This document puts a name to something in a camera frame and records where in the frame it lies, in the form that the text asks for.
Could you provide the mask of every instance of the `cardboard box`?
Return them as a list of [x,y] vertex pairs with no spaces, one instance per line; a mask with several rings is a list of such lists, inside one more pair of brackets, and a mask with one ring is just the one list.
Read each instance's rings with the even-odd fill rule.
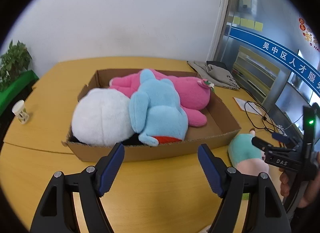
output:
[[[89,81],[89,84],[85,85],[81,90],[78,96],[78,101],[95,87],[107,88],[109,86],[110,79],[137,73],[139,70],[140,69],[97,70]],[[197,73],[195,72],[161,70],[159,70],[159,72],[165,75],[177,77],[197,76]],[[241,129],[226,105],[213,92],[211,93],[209,104],[201,112],[206,115],[208,123],[203,127],[189,127],[184,141],[160,144],[157,147],[150,147],[146,145],[125,146],[124,161],[146,161],[194,154],[202,143],[206,143],[210,149],[218,148],[229,144]],[[78,143],[72,134],[71,127],[66,141],[62,142],[62,144],[69,147],[80,160],[87,162],[97,162],[102,156],[108,155],[113,147],[92,146]]]

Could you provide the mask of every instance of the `blue plush toy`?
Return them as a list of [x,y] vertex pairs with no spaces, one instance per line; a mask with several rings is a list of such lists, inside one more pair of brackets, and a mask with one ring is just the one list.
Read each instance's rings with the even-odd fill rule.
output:
[[149,69],[140,75],[140,86],[130,99],[129,115],[139,140],[149,146],[182,141],[188,118],[169,79],[157,80]]

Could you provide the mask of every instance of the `pink plush toy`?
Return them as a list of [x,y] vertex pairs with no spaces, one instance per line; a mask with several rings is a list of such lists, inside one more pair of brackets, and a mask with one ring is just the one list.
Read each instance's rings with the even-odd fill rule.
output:
[[[210,86],[205,83],[205,79],[196,77],[174,77],[150,69],[156,79],[170,79],[174,88],[180,96],[180,104],[188,116],[190,126],[204,126],[207,123],[207,118],[199,110],[204,109],[209,103]],[[110,80],[110,88],[114,88],[127,97],[136,92],[140,86],[140,72],[130,74],[121,78],[113,78]]]

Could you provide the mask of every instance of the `white plush toy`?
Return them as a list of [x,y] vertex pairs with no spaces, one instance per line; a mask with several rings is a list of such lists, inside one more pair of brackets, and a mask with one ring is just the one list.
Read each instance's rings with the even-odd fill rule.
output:
[[113,146],[130,138],[134,131],[129,102],[127,96],[115,89],[90,90],[73,112],[73,135],[82,143],[98,146]]

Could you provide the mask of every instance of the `screw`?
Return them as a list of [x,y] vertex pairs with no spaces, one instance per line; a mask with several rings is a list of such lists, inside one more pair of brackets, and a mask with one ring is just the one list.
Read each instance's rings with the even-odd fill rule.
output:
[[268,178],[268,174],[266,174],[265,172],[260,173],[260,177],[262,179],[267,179]]
[[56,177],[56,178],[59,178],[61,175],[62,175],[62,172],[57,171],[57,172],[54,173],[53,176]]
[[227,171],[228,173],[236,173],[236,169],[233,167],[228,167]]
[[95,168],[93,166],[89,166],[87,167],[87,169],[85,169],[88,173],[94,172]]

